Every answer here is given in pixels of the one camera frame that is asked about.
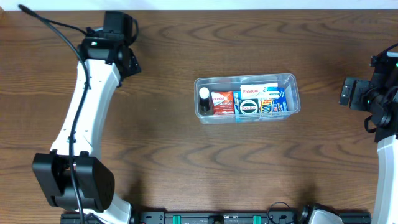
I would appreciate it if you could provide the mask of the dark green ointment box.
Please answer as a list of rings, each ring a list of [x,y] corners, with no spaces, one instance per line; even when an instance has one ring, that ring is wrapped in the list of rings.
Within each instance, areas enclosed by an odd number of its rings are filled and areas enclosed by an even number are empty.
[[[258,99],[240,100],[238,109],[240,114],[256,114],[259,112],[259,100]]]

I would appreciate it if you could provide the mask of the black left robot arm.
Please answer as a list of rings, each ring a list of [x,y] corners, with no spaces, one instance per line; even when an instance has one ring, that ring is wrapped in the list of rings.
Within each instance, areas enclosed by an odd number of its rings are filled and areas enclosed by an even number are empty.
[[[101,162],[101,138],[115,90],[141,71],[130,48],[138,32],[137,21],[121,11],[107,11],[102,28],[87,28],[81,44],[72,47],[77,78],[63,126],[49,152],[37,153],[32,162],[49,205],[74,211],[73,223],[136,220]]]

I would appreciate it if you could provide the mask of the dark syrup bottle white cap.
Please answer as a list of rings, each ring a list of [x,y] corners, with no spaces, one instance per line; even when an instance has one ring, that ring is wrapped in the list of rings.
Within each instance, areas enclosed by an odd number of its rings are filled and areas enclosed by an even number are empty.
[[[211,95],[207,87],[201,87],[199,89],[199,104],[200,110],[203,114],[209,112],[211,109]]]

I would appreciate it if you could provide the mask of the blue Cool Fever box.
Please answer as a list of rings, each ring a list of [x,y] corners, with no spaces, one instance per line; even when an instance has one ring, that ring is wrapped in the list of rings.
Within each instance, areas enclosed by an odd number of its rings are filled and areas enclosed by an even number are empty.
[[[240,114],[238,109],[239,101],[244,99],[241,98],[240,91],[234,91],[233,92],[234,113],[236,117],[238,117],[238,116],[249,116],[249,115],[269,115],[272,113],[287,112],[288,106],[283,88],[279,88],[279,95],[280,95],[279,98],[258,99],[259,112],[256,114]]]

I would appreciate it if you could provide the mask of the red Panadol ActiFast box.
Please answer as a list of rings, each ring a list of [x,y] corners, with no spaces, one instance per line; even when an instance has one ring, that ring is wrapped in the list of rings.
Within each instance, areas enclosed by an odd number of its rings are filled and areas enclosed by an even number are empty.
[[[211,92],[214,115],[234,114],[234,100],[232,91]]]

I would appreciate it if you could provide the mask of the clear plastic container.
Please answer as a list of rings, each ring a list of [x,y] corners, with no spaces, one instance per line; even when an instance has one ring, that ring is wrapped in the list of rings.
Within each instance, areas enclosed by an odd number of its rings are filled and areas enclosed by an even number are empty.
[[[269,115],[249,115],[238,116],[234,114],[214,115],[213,103],[211,99],[211,109],[203,114],[199,104],[199,89],[207,87],[213,91],[240,91],[241,85],[278,83],[279,88],[283,88],[287,100],[288,111],[272,113]],[[288,118],[290,115],[300,111],[300,98],[297,82],[294,75],[289,73],[267,74],[267,75],[243,75],[232,77],[212,77],[199,78],[195,80],[195,113],[203,124],[223,124],[223,123],[250,123],[259,121],[275,121]]]

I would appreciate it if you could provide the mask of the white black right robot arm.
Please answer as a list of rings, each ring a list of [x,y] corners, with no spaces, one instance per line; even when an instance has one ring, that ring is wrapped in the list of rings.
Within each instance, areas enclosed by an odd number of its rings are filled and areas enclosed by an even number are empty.
[[[397,54],[385,50],[371,57],[370,80],[345,78],[339,104],[370,114],[364,128],[374,134],[378,181],[371,222],[397,223]]]

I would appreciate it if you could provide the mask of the white Panadol box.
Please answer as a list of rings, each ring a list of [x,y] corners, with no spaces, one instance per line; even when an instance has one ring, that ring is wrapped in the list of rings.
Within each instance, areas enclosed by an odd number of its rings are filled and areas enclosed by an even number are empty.
[[[241,98],[242,99],[269,99],[279,98],[278,83],[265,83],[265,84],[251,84],[241,85]]]

